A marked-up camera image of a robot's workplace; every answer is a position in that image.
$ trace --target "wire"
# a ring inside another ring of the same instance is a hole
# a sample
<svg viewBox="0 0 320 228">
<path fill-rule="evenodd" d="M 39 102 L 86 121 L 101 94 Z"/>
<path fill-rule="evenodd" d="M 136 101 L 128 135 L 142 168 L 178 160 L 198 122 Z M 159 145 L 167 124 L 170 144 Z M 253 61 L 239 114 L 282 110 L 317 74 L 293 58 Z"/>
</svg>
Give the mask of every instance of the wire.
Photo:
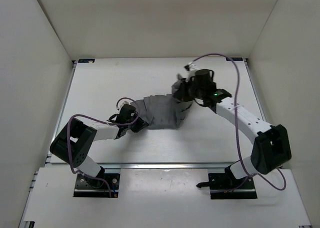
<svg viewBox="0 0 320 228">
<path fill-rule="evenodd" d="M 135 105 L 137 106 L 137 116 L 136 118 L 134 119 L 134 121 L 130 122 L 130 123 L 126 123 L 126 124 L 117 124 L 117 123 L 111 123 L 111 122 L 105 122 L 105 121 L 101 121 L 101 120 L 98 120 L 98 119 L 95 119 L 95 118 L 92 118 L 92 117 L 89 117 L 87 115 L 83 115 L 83 114 L 75 114 L 73 116 L 71 116 L 71 118 L 69 119 L 68 123 L 67 123 L 67 127 L 66 127 L 66 145 L 67 145 L 67 150 L 68 150 L 68 158 L 69 158 L 69 164 L 70 164 L 70 168 L 71 168 L 71 172 L 73 174 L 82 174 L 84 177 L 87 177 L 89 179 L 94 179 L 94 180 L 99 180 L 99 181 L 102 181 L 106 184 L 106 186 L 108 187 L 108 191 L 109 191 L 109 196 L 111 197 L 111 189 L 110 189 L 110 186 L 108 184 L 108 182 L 105 180 L 105 179 L 102 179 L 102 178 L 97 178 L 97 177 L 93 177 L 91 175 L 88 175 L 88 174 L 85 174 L 83 172 L 81 172 L 80 170 L 75 170 L 74 168 L 74 163 L 73 163 L 73 160 L 72 160 L 72 152 L 71 152 L 71 141 L 70 141 L 70 138 L 71 138 L 71 135 L 70 135 L 70 130 L 71 130 L 71 122 L 74 118 L 76 117 L 83 117 L 83 118 L 86 118 L 86 119 L 90 119 L 92 121 L 95 121 L 95 122 L 98 122 L 98 123 L 101 123 L 101 124 L 108 124 L 108 125 L 114 125 L 114 126 L 128 126 L 128 125 L 132 125 L 134 124 L 138 119 L 139 119 L 139 113 L 140 113 L 140 109 L 139 109 L 139 106 L 138 104 L 136 103 L 135 100 L 131 99 L 131 98 L 121 98 L 117 101 L 117 106 L 118 106 L 118 103 L 123 100 L 123 99 L 128 99 L 128 100 L 131 100 L 132 102 L 135 103 Z"/>
<path fill-rule="evenodd" d="M 112 188 L 113 188 L 113 195 L 115 198 L 117 198 L 117 193 L 116 193 L 116 189 L 115 189 L 114 184 L 112 184 Z"/>
<path fill-rule="evenodd" d="M 272 184 L 270 181 L 268 181 L 262 174 L 258 174 L 265 182 L 267 182 L 269 185 L 271 185 L 273 188 L 279 190 L 279 191 L 283 191 L 286 189 L 287 187 L 287 181 L 286 178 L 284 176 L 284 174 L 281 172 L 280 169 L 277 168 L 277 171 L 279 171 L 279 173 L 281 174 L 282 178 L 283 178 L 283 188 L 278 188 L 276 187 L 274 184 Z"/>
<path fill-rule="evenodd" d="M 195 62 L 201 58 L 204 58 L 204 57 L 207 57 L 207 56 L 211 56 L 211 55 L 216 55 L 216 56 L 221 56 L 221 57 L 225 57 L 228 61 L 231 61 L 232 64 L 234 65 L 235 67 L 235 70 L 236 70 L 236 77 L 237 77 L 237 81 L 236 81 L 236 88 L 235 88 L 235 94 L 234 94 L 234 126 L 235 126 L 235 141 L 236 141 L 236 149 L 237 149 L 237 152 L 238 152 L 238 157 L 239 157 L 239 160 L 240 160 L 240 164 L 244 170 L 244 172 L 246 173 L 247 175 L 247 178 L 248 177 L 254 177 L 256 174 L 250 174 L 246 167 L 245 167 L 245 164 L 244 164 L 244 161 L 243 161 L 243 158 L 242 158 L 242 154 L 241 154 L 241 149 L 240 149 L 240 139 L 239 139 L 239 123 L 238 123 L 238 105 L 237 105 L 237 100 L 238 100 L 238 93 L 239 93 L 239 87 L 240 87 L 240 72 L 239 72 L 239 68 L 237 66 L 237 64 L 235 63 L 235 61 L 231 58 L 229 58 L 228 56 L 226 55 L 223 55 L 223 54 L 218 54 L 218 53 L 210 53 L 210 54 L 205 54 L 205 55 L 202 55 L 200 57 L 197 57 L 196 59 L 194 59 L 192 62 Z M 262 176 L 261 174 L 257 174 L 259 175 L 262 179 L 264 179 L 268 184 L 270 184 L 273 188 L 277 189 L 277 190 L 285 190 L 286 186 L 287 186 L 287 181 L 286 181 L 286 178 L 285 176 L 283 175 L 283 173 L 277 169 L 282 178 L 283 178 L 283 181 L 284 181 L 284 187 L 283 188 L 278 188 L 276 186 L 274 186 L 270 181 L 268 181 L 264 176 Z"/>
<path fill-rule="evenodd" d="M 199 106 L 201 106 L 201 107 L 205 107 L 205 105 L 203 105 L 203 104 L 201 104 L 201 103 L 199 103 L 196 99 L 193 99 L 194 101 L 195 101 L 195 103 L 196 104 L 198 104 Z"/>
</svg>

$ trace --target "robotic arm link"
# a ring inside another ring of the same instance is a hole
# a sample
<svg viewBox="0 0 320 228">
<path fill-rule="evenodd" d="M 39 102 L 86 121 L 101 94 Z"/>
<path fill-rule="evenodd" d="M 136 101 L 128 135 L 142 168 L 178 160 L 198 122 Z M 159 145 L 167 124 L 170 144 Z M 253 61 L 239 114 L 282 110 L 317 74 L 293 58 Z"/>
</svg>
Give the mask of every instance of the robotic arm link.
<svg viewBox="0 0 320 228">
<path fill-rule="evenodd" d="M 138 117 L 136 108 L 126 102 L 119 109 L 118 114 L 114 114 L 108 120 L 109 123 L 94 122 L 85 125 L 82 121 L 74 118 L 70 125 L 70 144 L 72 161 L 69 160 L 68 152 L 68 124 L 62 129 L 59 135 L 54 139 L 50 146 L 50 152 L 62 159 L 74 168 L 91 177 L 84 177 L 86 182 L 93 188 L 101 187 L 104 178 L 105 169 L 95 163 L 89 156 L 88 152 L 94 141 L 106 139 L 119 139 L 126 134 L 128 130 L 138 133 L 148 126 L 140 117 Z"/>
<path fill-rule="evenodd" d="M 282 125 L 273 126 L 264 122 L 239 103 L 235 104 L 228 91 L 217 89 L 212 70 L 197 70 L 193 63 L 185 68 L 189 76 L 181 79 L 181 86 L 173 96 L 182 101 L 202 100 L 203 104 L 196 102 L 235 125 L 253 144 L 251 156 L 245 159 L 240 157 L 241 160 L 225 169 L 227 182 L 236 187 L 244 178 L 258 173 L 268 174 L 291 159 L 288 133 Z M 210 182 L 205 182 L 198 184 L 198 187 L 209 185 Z"/>
</svg>

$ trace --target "white panel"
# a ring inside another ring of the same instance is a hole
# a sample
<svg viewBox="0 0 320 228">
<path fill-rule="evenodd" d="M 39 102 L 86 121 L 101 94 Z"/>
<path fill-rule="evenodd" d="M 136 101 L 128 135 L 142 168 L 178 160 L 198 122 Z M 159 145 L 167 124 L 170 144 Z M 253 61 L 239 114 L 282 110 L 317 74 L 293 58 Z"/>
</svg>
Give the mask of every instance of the white panel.
<svg viewBox="0 0 320 228">
<path fill-rule="evenodd" d="M 254 178 L 258 199 L 210 200 L 205 169 L 121 170 L 118 198 L 75 198 L 76 177 L 68 167 L 40 170 L 25 220 L 34 228 L 56 227 L 213 227 L 292 228 L 309 225 L 290 170 L 287 189 L 277 191 Z M 277 186 L 279 173 L 267 176 Z"/>
<path fill-rule="evenodd" d="M 0 0 L 0 227 L 18 227 L 72 63 L 36 0 Z"/>
<path fill-rule="evenodd" d="M 287 129 L 292 171 L 320 227 L 320 0 L 279 0 L 250 56 L 270 121 Z"/>
<path fill-rule="evenodd" d="M 73 59 L 248 57 L 276 0 L 40 0 Z"/>
<path fill-rule="evenodd" d="M 145 96 L 171 93 L 177 73 L 187 75 L 183 66 L 191 58 L 96 59 L 94 63 L 77 64 L 68 100 L 62 116 L 61 130 L 69 118 L 86 114 L 107 120 L 117 113 L 121 97 L 142 99 Z M 260 116 L 257 101 L 244 62 L 240 69 L 239 102 Z M 200 69 L 215 71 L 219 88 L 230 93 L 236 89 L 236 70 L 225 58 L 204 58 Z M 241 134 L 243 156 L 251 155 L 252 144 Z M 128 132 L 117 140 L 92 144 L 90 157 L 96 162 L 233 162 L 238 160 L 235 127 L 209 108 L 193 104 L 178 130 L 145 130 Z M 63 162 L 52 156 L 51 162 Z"/>
</svg>

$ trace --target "gray cloth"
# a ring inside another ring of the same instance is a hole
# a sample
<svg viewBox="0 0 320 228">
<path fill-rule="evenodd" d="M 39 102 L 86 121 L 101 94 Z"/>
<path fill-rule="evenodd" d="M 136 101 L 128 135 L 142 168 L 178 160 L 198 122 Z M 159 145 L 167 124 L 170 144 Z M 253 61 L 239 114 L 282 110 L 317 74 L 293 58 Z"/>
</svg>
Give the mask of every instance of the gray cloth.
<svg viewBox="0 0 320 228">
<path fill-rule="evenodd" d="M 179 85 L 180 81 L 173 84 L 172 93 L 178 90 Z M 193 103 L 182 102 L 172 94 L 152 95 L 135 102 L 139 108 L 139 117 L 149 124 L 148 129 L 179 128 Z M 131 105 L 137 108 L 135 103 L 132 102 Z"/>
</svg>

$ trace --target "black mounting plate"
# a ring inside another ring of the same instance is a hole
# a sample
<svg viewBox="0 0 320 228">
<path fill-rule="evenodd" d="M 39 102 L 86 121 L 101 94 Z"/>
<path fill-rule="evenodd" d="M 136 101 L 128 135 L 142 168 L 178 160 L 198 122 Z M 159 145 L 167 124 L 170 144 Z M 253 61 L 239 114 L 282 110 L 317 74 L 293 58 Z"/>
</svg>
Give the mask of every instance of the black mounting plate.
<svg viewBox="0 0 320 228">
<path fill-rule="evenodd" d="M 234 187 L 228 186 L 227 184 L 221 184 L 219 182 L 220 178 L 224 173 L 209 173 L 209 181 L 213 182 L 210 186 L 210 198 L 211 199 L 257 199 L 257 193 L 255 188 L 255 183 L 252 178 L 249 178 L 241 187 L 233 192 L 220 192 L 214 193 L 216 190 L 226 190 L 232 189 Z"/>
<path fill-rule="evenodd" d="M 99 197 L 99 198 L 117 198 L 119 196 L 119 173 L 105 173 L 104 179 L 108 182 L 111 189 L 111 197 L 108 192 L 108 187 L 104 184 L 100 188 L 92 188 L 86 181 L 85 178 L 78 174 L 76 176 L 73 196 L 74 197 Z"/>
</svg>

